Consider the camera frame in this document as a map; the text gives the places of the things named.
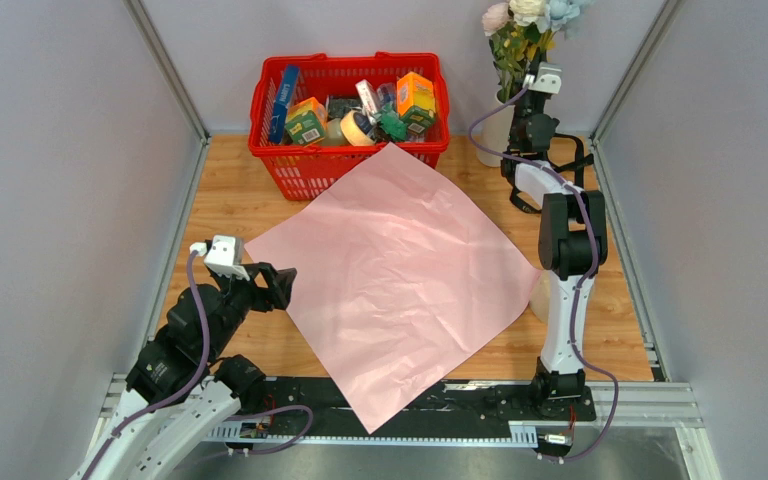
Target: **white wall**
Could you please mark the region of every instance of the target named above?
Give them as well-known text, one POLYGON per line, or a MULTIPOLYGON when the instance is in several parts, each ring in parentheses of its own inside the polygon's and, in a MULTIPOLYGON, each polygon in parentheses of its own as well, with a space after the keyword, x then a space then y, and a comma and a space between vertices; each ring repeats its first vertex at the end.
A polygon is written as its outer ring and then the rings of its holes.
POLYGON ((666 365, 768 478, 768 2, 686 2, 604 149, 666 365))
MULTIPOLYGON (((270 56, 437 53, 449 86, 450 129, 489 109, 498 82, 481 14, 493 0, 145 0, 175 67, 213 131, 248 131, 252 92, 270 56)), ((565 131, 590 132, 663 0, 597 0, 581 35, 552 60, 564 87, 547 106, 565 131)))
POLYGON ((0 0, 0 479, 83 458, 196 147, 121 0, 0 0))

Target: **masking tape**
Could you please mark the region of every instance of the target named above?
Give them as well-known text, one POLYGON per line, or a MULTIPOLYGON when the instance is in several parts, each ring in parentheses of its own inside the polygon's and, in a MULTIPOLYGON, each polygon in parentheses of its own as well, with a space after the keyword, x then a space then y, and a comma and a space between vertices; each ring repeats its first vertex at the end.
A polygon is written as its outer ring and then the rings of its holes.
POLYGON ((363 115, 362 113, 352 110, 340 120, 340 130, 343 131, 343 136, 355 147, 370 147, 375 145, 375 142, 373 142, 372 139, 358 127, 355 122, 355 113, 363 115))

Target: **wooden table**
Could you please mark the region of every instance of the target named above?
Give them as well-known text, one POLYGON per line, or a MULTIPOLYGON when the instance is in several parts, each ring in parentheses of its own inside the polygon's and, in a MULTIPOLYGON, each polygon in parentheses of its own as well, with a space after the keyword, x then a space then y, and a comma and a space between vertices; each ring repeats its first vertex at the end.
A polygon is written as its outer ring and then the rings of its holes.
MULTIPOLYGON (((215 234, 254 239, 301 211, 308 202, 284 199, 261 161, 252 157, 244 135, 213 138, 196 193, 192 213, 175 264, 165 312, 187 288, 186 260, 190 244, 215 234)), ((574 144, 556 140, 551 158, 572 161, 574 144)), ((510 186, 496 168, 483 166, 465 137, 452 137, 437 170, 457 184, 525 254, 539 266, 537 235, 539 216, 526 215, 508 201, 510 186)), ((592 168, 585 187, 595 188, 592 168)), ((196 281, 210 282, 198 263, 196 281)), ((447 378, 530 380, 546 336, 546 325, 530 309, 447 378)), ((327 376, 305 339, 285 312, 252 312, 228 344, 223 355, 243 354, 267 375, 327 376)), ((587 310, 584 355, 593 364, 613 372, 620 380, 651 381, 652 371, 643 347, 634 308, 613 240, 607 262, 596 277, 587 310)), ((605 379, 588 372, 588 379, 605 379)))

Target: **red plastic basket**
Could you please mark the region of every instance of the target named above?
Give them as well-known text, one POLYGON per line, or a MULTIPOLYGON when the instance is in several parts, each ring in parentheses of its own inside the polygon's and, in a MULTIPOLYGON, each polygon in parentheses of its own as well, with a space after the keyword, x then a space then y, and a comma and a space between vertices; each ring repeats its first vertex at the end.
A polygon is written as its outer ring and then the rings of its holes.
POLYGON ((309 57, 272 57, 263 62, 260 82, 252 100, 252 132, 249 150, 260 158, 275 183, 288 200, 315 198, 338 178, 382 148, 371 147, 305 147, 276 145, 268 140, 269 122, 275 90, 281 83, 284 67, 297 65, 296 100, 316 97, 325 104, 328 95, 356 94, 355 84, 366 79, 377 88, 382 83, 395 83, 408 72, 416 72, 434 82, 437 99, 437 122, 425 134, 425 142, 398 144, 406 152, 432 168, 449 146, 449 94, 440 70, 440 60, 432 53, 385 53, 374 57, 328 58, 324 53, 309 57))

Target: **pink paper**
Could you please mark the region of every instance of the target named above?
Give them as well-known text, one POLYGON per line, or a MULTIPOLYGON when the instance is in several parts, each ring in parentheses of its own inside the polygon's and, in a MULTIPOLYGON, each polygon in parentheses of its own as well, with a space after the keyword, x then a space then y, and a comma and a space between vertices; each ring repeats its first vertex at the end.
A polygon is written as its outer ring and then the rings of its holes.
POLYGON ((298 269, 287 312, 370 433, 516 320, 540 274, 392 144, 246 249, 298 269))

